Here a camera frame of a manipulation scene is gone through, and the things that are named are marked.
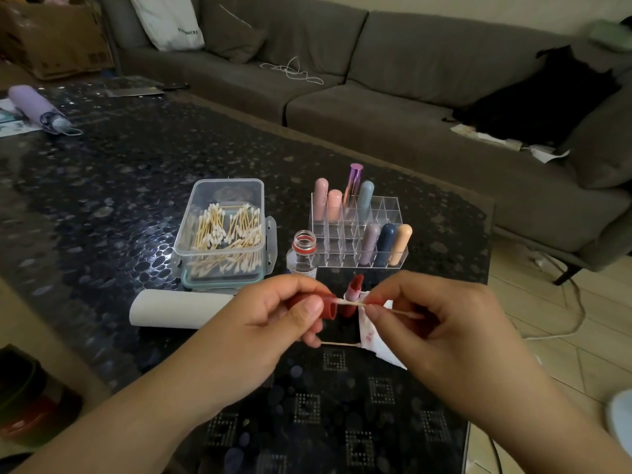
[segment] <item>sofa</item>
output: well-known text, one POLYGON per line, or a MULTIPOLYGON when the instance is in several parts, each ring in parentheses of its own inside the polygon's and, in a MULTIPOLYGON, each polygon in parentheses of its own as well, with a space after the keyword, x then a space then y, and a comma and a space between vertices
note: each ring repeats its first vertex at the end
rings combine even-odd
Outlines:
MULTIPOLYGON (((632 250, 632 54, 554 33, 435 15, 367 11, 320 0, 222 0, 266 30, 255 59, 158 52, 129 0, 100 0, 123 74, 186 82, 194 94, 494 198, 496 232, 600 270, 632 250), (622 89, 542 164, 452 133, 450 118, 542 67, 539 50, 571 45, 622 89), (323 85, 261 63, 301 69, 323 85)), ((192 0, 196 13, 208 0, 192 0)))

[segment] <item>glass bottle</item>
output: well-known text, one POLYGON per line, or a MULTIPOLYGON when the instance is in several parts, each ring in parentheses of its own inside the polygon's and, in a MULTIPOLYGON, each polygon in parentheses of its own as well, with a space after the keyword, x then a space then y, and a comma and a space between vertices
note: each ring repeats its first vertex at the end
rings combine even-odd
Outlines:
POLYGON ((298 231, 294 235, 286 260, 291 273, 316 279, 316 235, 306 229, 298 231))

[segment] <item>table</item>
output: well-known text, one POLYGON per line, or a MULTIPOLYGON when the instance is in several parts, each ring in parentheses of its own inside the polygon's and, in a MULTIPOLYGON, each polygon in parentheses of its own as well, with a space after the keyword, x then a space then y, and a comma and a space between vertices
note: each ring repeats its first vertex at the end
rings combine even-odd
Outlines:
MULTIPOLYGON (((0 275, 112 390, 191 335, 138 329, 127 316, 142 289, 182 289, 169 257, 201 178, 263 180, 281 273, 294 233, 307 227, 315 179, 344 188, 349 164, 359 161, 376 194, 399 197, 414 229, 407 269, 487 281, 491 199, 188 94, 103 94, 144 85, 129 77, 46 88, 84 135, 0 140, 0 275)), ((319 279, 342 295, 354 273, 319 269, 319 279)), ((371 270, 367 287, 391 273, 371 270)), ((321 338, 357 336, 356 322, 339 319, 321 338)), ((241 456, 243 472, 457 473, 467 433, 464 420, 372 353, 296 344, 273 378, 201 427, 180 454, 201 456, 206 472, 230 469, 241 456)))

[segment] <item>fingernail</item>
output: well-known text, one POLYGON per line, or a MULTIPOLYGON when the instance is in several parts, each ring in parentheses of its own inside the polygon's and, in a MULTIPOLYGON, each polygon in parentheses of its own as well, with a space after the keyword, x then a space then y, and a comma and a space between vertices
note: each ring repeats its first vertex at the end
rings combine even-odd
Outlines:
POLYGON ((365 306, 364 308, 364 312, 366 312, 367 317, 372 321, 377 317, 377 306, 375 304, 367 304, 367 306, 365 306))
POLYGON ((322 300, 319 296, 310 296, 305 300, 304 306, 310 318, 316 318, 322 312, 322 300))

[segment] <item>person's right hand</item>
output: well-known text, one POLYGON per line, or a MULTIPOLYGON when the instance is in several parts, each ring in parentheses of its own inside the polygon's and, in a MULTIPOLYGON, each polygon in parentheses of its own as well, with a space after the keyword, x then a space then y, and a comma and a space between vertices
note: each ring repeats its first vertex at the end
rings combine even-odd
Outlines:
POLYGON ((375 303, 367 316, 408 370, 482 428, 516 409, 538 409, 532 393, 555 389, 484 285, 400 271, 364 303, 375 303), (422 306, 437 319, 400 317, 382 307, 386 300, 401 311, 422 306))

